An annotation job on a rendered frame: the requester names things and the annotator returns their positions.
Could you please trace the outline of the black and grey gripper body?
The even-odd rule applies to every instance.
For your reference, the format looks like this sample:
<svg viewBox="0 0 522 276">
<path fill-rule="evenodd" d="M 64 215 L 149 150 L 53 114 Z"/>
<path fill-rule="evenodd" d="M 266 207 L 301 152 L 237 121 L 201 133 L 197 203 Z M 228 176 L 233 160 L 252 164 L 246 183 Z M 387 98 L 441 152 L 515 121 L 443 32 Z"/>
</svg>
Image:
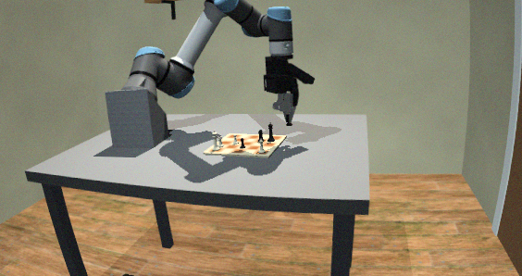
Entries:
<svg viewBox="0 0 522 276">
<path fill-rule="evenodd" d="M 292 59 L 293 55 L 272 57 L 265 56 L 267 75 L 264 75 L 264 90 L 269 93 L 286 94 L 286 92 L 290 92 L 293 88 L 293 81 L 297 83 L 295 74 L 287 70 L 288 59 L 283 58 Z"/>
</svg>

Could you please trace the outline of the brown and cream chessboard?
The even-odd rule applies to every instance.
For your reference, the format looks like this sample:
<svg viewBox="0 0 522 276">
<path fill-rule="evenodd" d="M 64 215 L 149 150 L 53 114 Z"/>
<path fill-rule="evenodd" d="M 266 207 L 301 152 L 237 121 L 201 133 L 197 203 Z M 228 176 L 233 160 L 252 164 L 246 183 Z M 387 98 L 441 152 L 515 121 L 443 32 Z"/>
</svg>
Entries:
<svg viewBox="0 0 522 276">
<path fill-rule="evenodd" d="M 238 144 L 234 144 L 234 134 L 237 136 Z M 276 149 L 281 145 L 281 143 L 286 139 L 287 135 L 273 135 L 275 139 L 274 142 L 268 142 L 267 139 L 269 135 L 263 134 L 263 148 L 265 153 L 258 153 L 260 150 L 260 142 L 258 142 L 259 134 L 237 134 L 237 133 L 229 133 L 224 138 L 222 138 L 223 147 L 220 147 L 220 150 L 213 151 L 213 145 L 204 151 L 204 155 L 217 155 L 217 156 L 233 156 L 233 157 L 265 157 L 270 158 L 270 156 L 276 151 Z M 245 148 L 240 148 L 242 142 L 241 139 L 244 139 Z"/>
</svg>

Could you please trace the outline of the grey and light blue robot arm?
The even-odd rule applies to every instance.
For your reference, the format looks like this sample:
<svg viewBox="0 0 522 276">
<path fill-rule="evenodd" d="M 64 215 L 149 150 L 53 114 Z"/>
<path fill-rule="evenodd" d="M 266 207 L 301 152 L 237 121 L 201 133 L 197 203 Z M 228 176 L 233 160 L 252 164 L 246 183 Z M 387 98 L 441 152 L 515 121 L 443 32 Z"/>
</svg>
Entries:
<svg viewBox="0 0 522 276">
<path fill-rule="evenodd" d="M 293 53 L 292 14 L 288 7 L 271 7 L 263 15 L 246 0 L 205 0 L 204 5 L 203 13 L 170 63 L 159 48 L 140 49 L 134 58 L 130 77 L 120 91 L 147 89 L 156 102 L 156 88 L 174 98 L 185 96 L 194 85 L 194 64 L 221 19 L 227 16 L 242 26 L 246 36 L 268 36 L 272 56 Z"/>
</svg>

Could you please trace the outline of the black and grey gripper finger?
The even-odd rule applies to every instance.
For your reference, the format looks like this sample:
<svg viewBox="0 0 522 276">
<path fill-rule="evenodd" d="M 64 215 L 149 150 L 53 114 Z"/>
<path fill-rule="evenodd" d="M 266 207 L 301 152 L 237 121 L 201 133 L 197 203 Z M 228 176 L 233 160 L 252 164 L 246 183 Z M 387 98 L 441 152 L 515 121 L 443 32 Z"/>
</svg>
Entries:
<svg viewBox="0 0 522 276">
<path fill-rule="evenodd" d="M 296 109 L 299 98 L 298 83 L 293 81 L 293 88 L 290 93 L 284 95 L 284 101 L 279 105 L 279 111 L 290 112 L 289 123 L 292 123 L 294 111 Z"/>
<path fill-rule="evenodd" d="M 284 101 L 284 95 L 285 94 L 278 94 L 278 100 L 272 105 L 273 109 L 279 110 L 279 105 Z M 287 115 L 289 115 L 290 112 L 283 112 L 283 114 L 286 122 L 288 122 Z"/>
</svg>

